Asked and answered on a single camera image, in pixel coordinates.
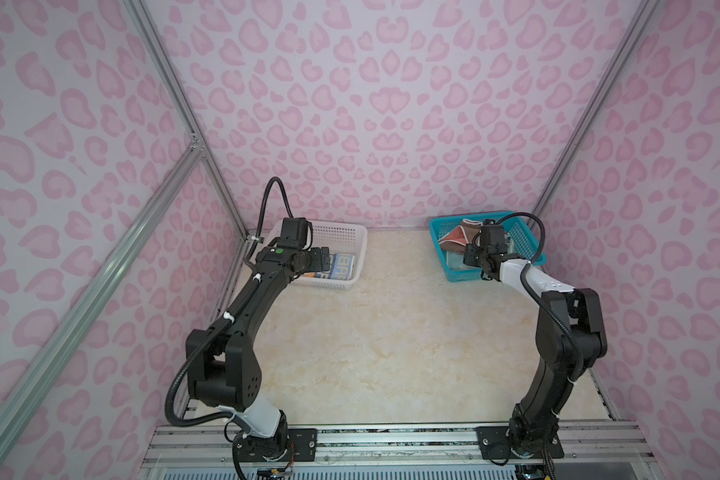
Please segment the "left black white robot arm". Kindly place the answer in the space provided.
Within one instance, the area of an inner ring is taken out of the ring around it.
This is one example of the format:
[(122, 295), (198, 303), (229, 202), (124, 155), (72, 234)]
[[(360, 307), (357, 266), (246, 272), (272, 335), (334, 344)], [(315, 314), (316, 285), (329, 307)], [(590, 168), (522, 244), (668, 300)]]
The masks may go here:
[(277, 297), (302, 275), (329, 269), (330, 250), (314, 246), (313, 238), (307, 219), (284, 219), (280, 235), (259, 250), (230, 306), (208, 328), (190, 333), (174, 385), (185, 382), (192, 399), (215, 411), (193, 419), (172, 417), (171, 425), (187, 428), (224, 420), (238, 427), (234, 453), (250, 448), (274, 460), (288, 451), (286, 414), (260, 395), (263, 374), (254, 344)]

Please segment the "striped rabbit letter towel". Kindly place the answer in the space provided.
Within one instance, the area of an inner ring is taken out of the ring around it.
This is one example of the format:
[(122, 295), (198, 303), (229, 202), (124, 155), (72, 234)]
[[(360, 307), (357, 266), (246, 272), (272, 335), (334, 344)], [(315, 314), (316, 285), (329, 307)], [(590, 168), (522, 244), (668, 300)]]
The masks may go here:
[(350, 253), (331, 253), (330, 267), (323, 272), (308, 272), (307, 278), (332, 281), (349, 281), (352, 279), (356, 257)]

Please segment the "red brown towel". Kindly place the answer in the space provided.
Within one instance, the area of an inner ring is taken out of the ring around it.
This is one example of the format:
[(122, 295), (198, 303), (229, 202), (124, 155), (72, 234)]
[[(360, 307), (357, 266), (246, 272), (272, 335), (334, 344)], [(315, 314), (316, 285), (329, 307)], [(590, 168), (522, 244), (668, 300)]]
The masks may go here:
[(438, 240), (443, 251), (464, 254), (468, 244), (471, 244), (479, 234), (482, 222), (479, 220), (462, 219), (460, 223)]

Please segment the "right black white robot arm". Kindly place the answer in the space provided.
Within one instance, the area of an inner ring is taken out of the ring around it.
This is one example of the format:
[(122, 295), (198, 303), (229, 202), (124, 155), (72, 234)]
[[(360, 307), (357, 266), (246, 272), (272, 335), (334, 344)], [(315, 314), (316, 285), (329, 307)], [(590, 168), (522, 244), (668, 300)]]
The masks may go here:
[(560, 413), (578, 379), (607, 353), (607, 336), (598, 293), (557, 280), (536, 267), (546, 239), (539, 228), (531, 258), (509, 250), (504, 224), (517, 217), (534, 222), (527, 212), (482, 222), (468, 238), (464, 264), (481, 270), (481, 278), (498, 281), (525, 294), (537, 307), (535, 345), (540, 360), (526, 395), (515, 405), (506, 434), (508, 449), (519, 458), (540, 454), (552, 460), (550, 447)]

